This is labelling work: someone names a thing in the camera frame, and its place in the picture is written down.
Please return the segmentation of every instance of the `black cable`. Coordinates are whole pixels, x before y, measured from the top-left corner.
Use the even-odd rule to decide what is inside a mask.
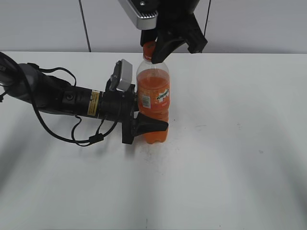
[[[210,7],[211,7],[211,0],[209,0],[208,11],[207,11],[207,18],[206,18],[206,24],[205,24],[205,28],[204,28],[204,30],[203,30],[203,35],[204,35],[204,36],[206,36],[206,30],[207,30],[207,24],[208,24],[208,19],[209,19]]]
[[[97,143],[99,141],[102,141],[104,139],[104,137],[109,135],[114,130],[114,128],[117,125],[117,123],[119,121],[119,118],[120,118],[122,99],[120,100],[120,106],[119,106],[119,109],[118,109],[117,118],[114,121],[112,127],[105,134],[100,134],[99,133],[99,129],[100,129],[101,125],[103,124],[104,120],[106,119],[106,116],[101,121],[101,123],[100,123],[100,125],[99,125],[99,127],[98,127],[98,129],[96,131],[96,134],[94,136],[89,137],[88,140],[76,140],[75,137],[74,137],[74,131],[75,131],[76,127],[82,122],[82,119],[79,116],[77,116],[77,115],[75,115],[75,117],[78,118],[80,121],[77,124],[75,124],[75,126],[72,128],[72,130],[71,130],[71,139],[64,138],[64,137],[61,137],[61,136],[55,134],[53,131],[51,131],[49,129],[49,127],[46,125],[45,121],[43,120],[41,114],[39,113],[39,110],[37,108],[33,92],[31,90],[30,84],[29,84],[29,82],[28,82],[28,80],[27,80],[23,70],[20,68],[20,66],[13,59],[11,59],[9,56],[6,56],[4,53],[0,52],[0,57],[3,57],[5,59],[7,59],[17,69],[17,76],[20,79],[17,80],[16,82],[14,82],[13,84],[18,83],[21,80],[24,81],[24,85],[25,85],[25,87],[26,87],[26,89],[28,91],[28,94],[30,96],[30,100],[31,100],[31,103],[32,103],[33,110],[34,110],[34,112],[36,114],[36,117],[39,120],[40,124],[43,126],[43,128],[46,130],[46,132],[49,133],[51,136],[53,136],[53,137],[55,137],[55,138],[57,138],[59,140],[68,142],[68,143],[75,143],[75,144],[77,144],[79,146],[86,147],[86,146],[92,145],[94,143]],[[74,86],[76,86],[76,78],[75,78],[75,76],[69,70],[67,70],[65,68],[58,67],[58,68],[54,68],[54,69],[39,69],[39,70],[42,71],[42,72],[46,72],[46,73],[54,72],[56,70],[63,70],[65,72],[69,73],[71,76],[73,76],[73,78],[75,79],[75,85]],[[0,95],[0,97],[3,97],[4,95],[6,95],[10,89],[11,88],[6,90],[2,95]]]
[[[5,90],[4,93],[2,93],[2,94],[0,95],[0,102],[3,102],[3,97],[4,97],[5,95],[7,95],[7,94],[9,93],[9,91],[12,89],[12,86],[16,85],[17,83],[19,83],[19,80],[13,82],[11,85],[2,85],[2,84],[1,84],[2,87],[8,87],[8,89]]]
[[[95,140],[94,142],[90,142],[89,144],[87,145],[80,145],[77,141],[75,141],[75,130],[76,128],[78,127],[78,125],[82,122],[82,119],[81,117],[79,117],[78,115],[75,115],[76,118],[79,119],[78,123],[74,125],[74,127],[72,128],[71,130],[71,139],[75,141],[75,144],[77,144],[78,146],[81,146],[81,147],[87,147],[87,146],[90,146],[96,142],[99,142],[99,141],[102,141],[107,135],[109,135],[113,130],[114,128],[116,127],[118,121],[119,121],[119,117],[120,117],[120,112],[121,112],[121,100],[120,100],[120,105],[119,105],[119,109],[118,109],[118,114],[117,114],[117,117],[116,117],[116,120],[114,121],[113,125],[111,126],[111,128],[105,133],[105,134],[101,134],[99,133],[99,130],[101,128],[101,125],[103,124],[103,122],[106,120],[107,118],[107,115],[104,116],[104,118],[101,120],[100,122],[100,125],[98,126],[97,130],[96,130],[96,133],[94,136],[90,137],[90,139],[92,138],[93,140]]]
[[[13,60],[11,59],[9,56],[5,55],[4,53],[0,52],[0,57],[2,58],[5,58],[7,59],[16,69],[17,69],[17,73],[19,74],[19,78],[21,78],[20,80],[23,80],[24,81],[24,85],[28,91],[28,94],[30,96],[30,100],[31,100],[31,103],[32,103],[32,107],[33,107],[33,110],[36,114],[36,117],[37,119],[39,120],[40,124],[42,125],[42,127],[46,130],[47,133],[49,133],[51,136],[59,139],[59,140],[62,140],[62,141],[65,141],[65,142],[68,142],[68,143],[76,143],[78,142],[79,144],[83,144],[83,143],[90,143],[90,140],[72,140],[72,139],[67,139],[67,138],[64,138],[64,137],[61,137],[57,134],[55,134],[54,132],[52,132],[49,127],[46,125],[46,123],[44,122],[42,116],[40,115],[39,113],[39,110],[37,108],[37,105],[36,105],[36,102],[35,102],[35,98],[33,96],[33,93],[32,93],[32,90],[31,90],[31,87],[30,87],[30,84],[23,72],[23,70],[20,68],[20,66]]]
[[[52,72],[57,71],[57,70],[62,70],[64,72],[67,72],[69,75],[71,75],[75,79],[75,83],[74,83],[73,86],[76,87],[76,85],[77,85],[76,77],[66,68],[63,68],[63,67],[56,67],[56,68],[53,68],[53,69],[42,69],[42,68],[39,68],[38,70],[41,71],[42,73],[52,73]]]
[[[72,130],[71,130],[71,139],[72,139],[72,140],[75,142],[75,144],[78,145],[78,146],[81,146],[81,147],[90,146],[92,143],[88,143],[87,145],[80,145],[80,144],[78,143],[78,141],[76,141],[75,135],[74,135],[74,134],[75,134],[75,129],[76,129],[77,126],[82,122],[82,119],[81,119],[81,117],[79,117],[78,115],[75,115],[75,117],[79,119],[79,122],[78,122],[77,124],[75,124],[74,127],[73,127]]]

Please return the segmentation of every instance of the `white table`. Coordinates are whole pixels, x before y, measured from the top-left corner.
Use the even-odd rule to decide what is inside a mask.
[[[6,54],[66,67],[79,86],[97,90],[117,60],[134,72],[142,60],[127,53]],[[5,97],[1,230],[307,229],[307,55],[173,54],[166,63],[171,107],[163,144],[121,144],[120,125],[100,144],[64,143],[45,132],[30,105]],[[43,117],[67,137],[77,122]],[[98,124],[84,119],[77,138]]]

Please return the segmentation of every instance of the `bottle neck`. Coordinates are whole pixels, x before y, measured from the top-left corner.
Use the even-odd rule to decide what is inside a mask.
[[[143,58],[144,59],[144,62],[146,63],[146,64],[148,64],[148,65],[152,65],[153,63],[151,62],[151,61],[149,61],[148,59],[146,59],[146,58]]]

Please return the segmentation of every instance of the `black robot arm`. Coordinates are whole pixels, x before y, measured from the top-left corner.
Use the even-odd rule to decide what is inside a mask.
[[[64,68],[48,70],[40,69],[32,63],[16,64],[0,52],[0,82],[5,89],[5,93],[1,95],[2,99],[8,94],[31,103],[34,110],[41,112],[114,121],[113,128],[117,123],[122,123],[122,143],[126,144],[131,144],[138,135],[167,129],[168,123],[151,119],[141,113],[134,118],[134,112],[138,111],[137,94],[134,91],[135,85],[131,84],[132,65],[124,59],[116,63],[104,92],[71,85],[65,80],[43,73],[59,69],[71,74]],[[51,130],[47,131],[54,137],[70,143],[90,145],[103,140],[112,130],[105,134],[100,134],[97,130],[94,136],[84,141],[59,138],[58,135],[51,134]]]

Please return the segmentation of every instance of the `bottle label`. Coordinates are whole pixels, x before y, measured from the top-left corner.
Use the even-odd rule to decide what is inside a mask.
[[[139,106],[151,110],[161,110],[169,107],[170,102],[169,83],[163,88],[148,90],[138,86]]]

